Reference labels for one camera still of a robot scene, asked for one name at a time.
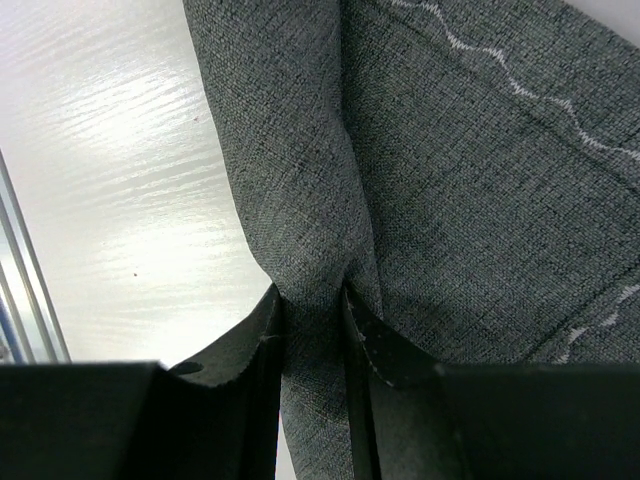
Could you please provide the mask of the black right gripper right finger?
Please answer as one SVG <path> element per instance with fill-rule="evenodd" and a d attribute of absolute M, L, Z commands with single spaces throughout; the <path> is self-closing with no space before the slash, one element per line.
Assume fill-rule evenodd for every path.
<path fill-rule="evenodd" d="M 342 294 L 358 479 L 635 479 L 639 369 L 449 365 Z"/>

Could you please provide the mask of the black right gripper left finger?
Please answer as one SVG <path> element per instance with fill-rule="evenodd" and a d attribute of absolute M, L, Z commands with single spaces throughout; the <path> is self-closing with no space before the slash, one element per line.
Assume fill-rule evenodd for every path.
<path fill-rule="evenodd" d="M 222 337 L 153 362 L 5 365 L 5 479 L 271 479 L 283 358 L 270 287 Z"/>

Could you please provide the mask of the grey cloth napkin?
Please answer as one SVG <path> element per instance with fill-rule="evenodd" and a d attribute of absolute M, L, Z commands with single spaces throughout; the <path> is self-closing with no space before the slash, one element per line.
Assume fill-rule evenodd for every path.
<path fill-rule="evenodd" d="M 188 1 L 287 317 L 300 479 L 353 475 L 344 283 L 449 363 L 639 359 L 639 51 L 561 1 Z"/>

